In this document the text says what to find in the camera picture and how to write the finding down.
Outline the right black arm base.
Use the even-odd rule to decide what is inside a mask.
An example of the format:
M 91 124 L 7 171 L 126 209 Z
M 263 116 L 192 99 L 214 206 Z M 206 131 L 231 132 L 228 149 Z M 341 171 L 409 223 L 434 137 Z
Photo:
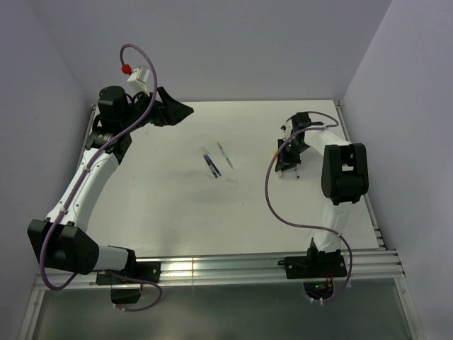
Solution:
M 304 292 L 310 302 L 316 301 L 321 305 L 334 296 L 336 278 L 349 279 L 340 250 L 324 252 L 310 248 L 307 255 L 287 256 L 277 264 L 284 267 L 286 279 L 304 280 Z

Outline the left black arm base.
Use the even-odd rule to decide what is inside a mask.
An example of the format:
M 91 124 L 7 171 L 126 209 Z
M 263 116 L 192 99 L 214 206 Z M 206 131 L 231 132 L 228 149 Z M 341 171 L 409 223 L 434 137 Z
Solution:
M 139 261 L 132 269 L 98 272 L 95 284 L 110 286 L 110 300 L 115 307 L 128 312 L 142 311 L 157 305 L 162 298 L 163 290 L 159 285 L 160 274 L 160 261 Z M 134 307 L 142 297 L 145 285 L 155 287 L 158 295 L 150 305 Z

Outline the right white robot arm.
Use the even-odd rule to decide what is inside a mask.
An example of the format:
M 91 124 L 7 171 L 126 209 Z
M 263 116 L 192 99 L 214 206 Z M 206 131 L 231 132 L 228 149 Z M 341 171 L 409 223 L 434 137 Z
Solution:
M 318 252 L 306 259 L 308 272 L 322 276 L 331 267 L 331 260 L 325 253 L 339 250 L 340 237 L 350 213 L 368 191 L 369 174 L 366 147 L 362 143 L 348 142 L 332 132 L 331 128 L 339 126 L 335 118 L 319 112 L 318 115 L 333 122 L 312 120 L 310 115 L 316 114 L 316 111 L 295 113 L 280 127 L 282 137 L 277 140 L 274 171 L 281 176 L 296 170 L 302 164 L 301 154 L 308 149 L 322 156 L 321 191 L 326 201 L 321 226 L 324 229 L 318 230 L 311 242 Z

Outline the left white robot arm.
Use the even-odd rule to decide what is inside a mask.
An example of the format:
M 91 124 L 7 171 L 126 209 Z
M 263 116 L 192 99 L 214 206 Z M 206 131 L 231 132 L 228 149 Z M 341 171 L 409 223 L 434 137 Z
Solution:
M 86 140 L 82 160 L 69 187 L 44 220 L 33 220 L 27 233 L 40 271 L 57 269 L 86 275 L 112 271 L 122 283 L 138 274 L 135 253 L 118 246 L 101 246 L 87 234 L 88 222 L 103 188 L 117 170 L 132 144 L 126 128 L 136 130 L 150 123 L 174 126 L 191 115 L 190 106 L 173 99 L 164 87 L 158 99 L 141 92 L 129 97 L 120 86 L 99 93 L 99 114 Z

